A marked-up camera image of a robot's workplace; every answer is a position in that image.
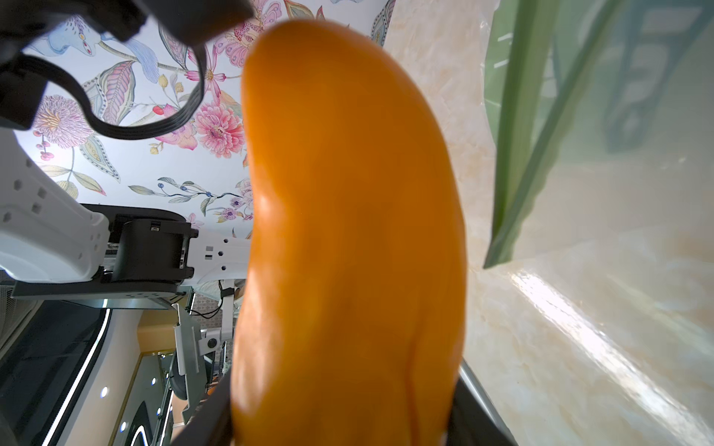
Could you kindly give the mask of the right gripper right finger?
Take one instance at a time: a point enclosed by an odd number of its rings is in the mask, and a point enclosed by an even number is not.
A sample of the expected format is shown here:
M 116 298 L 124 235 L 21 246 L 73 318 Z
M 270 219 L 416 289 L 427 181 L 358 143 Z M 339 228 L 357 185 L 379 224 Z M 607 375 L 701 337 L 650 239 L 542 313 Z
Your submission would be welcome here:
M 518 443 L 465 360 L 450 413 L 446 446 L 517 446 Z

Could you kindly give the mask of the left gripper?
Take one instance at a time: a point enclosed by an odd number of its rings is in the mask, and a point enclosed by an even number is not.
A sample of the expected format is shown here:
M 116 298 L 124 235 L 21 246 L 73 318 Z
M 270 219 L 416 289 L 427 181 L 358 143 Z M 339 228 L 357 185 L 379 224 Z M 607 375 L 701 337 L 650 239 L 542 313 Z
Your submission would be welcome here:
M 65 70 L 23 54 L 33 40 L 65 20 L 79 16 L 99 32 L 122 42 L 139 33 L 154 17 L 197 58 L 199 79 L 206 79 L 205 42 L 250 20 L 248 1 L 4 1 L 1 4 L 1 125 L 29 128 L 46 85 L 70 93 L 92 128 L 108 128 L 91 110 L 89 97 Z

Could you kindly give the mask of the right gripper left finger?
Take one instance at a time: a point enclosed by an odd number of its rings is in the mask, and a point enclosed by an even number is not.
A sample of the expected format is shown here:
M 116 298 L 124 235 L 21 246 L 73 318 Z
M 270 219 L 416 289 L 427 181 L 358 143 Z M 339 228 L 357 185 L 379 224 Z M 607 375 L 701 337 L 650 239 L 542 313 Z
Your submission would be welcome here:
M 230 375 L 225 375 L 208 397 L 202 409 L 171 446 L 229 446 L 232 445 L 230 409 Z

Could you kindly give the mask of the orange mango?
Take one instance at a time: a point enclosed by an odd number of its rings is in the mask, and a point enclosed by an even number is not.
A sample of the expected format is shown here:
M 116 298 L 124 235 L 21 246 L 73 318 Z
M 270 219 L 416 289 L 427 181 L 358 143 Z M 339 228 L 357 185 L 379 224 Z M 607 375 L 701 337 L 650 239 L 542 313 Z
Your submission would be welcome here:
M 443 134 L 380 46 L 321 20 L 243 71 L 254 196 L 234 340 L 239 445 L 442 445 L 467 247 Z

